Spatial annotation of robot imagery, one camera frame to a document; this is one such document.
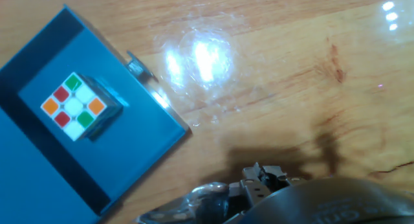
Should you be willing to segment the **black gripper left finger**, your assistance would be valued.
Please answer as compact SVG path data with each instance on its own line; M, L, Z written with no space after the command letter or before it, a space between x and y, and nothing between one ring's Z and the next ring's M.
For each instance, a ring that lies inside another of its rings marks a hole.
M228 212L229 186L208 183L135 218L138 224L224 223Z

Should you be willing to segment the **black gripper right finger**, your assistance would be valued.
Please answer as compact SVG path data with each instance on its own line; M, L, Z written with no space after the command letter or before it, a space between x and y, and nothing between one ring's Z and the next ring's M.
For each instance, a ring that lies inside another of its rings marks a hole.
M260 166L243 169L244 178L229 184L229 224L240 223L245 214L262 200L288 186L303 182L302 177L289 177L280 166Z

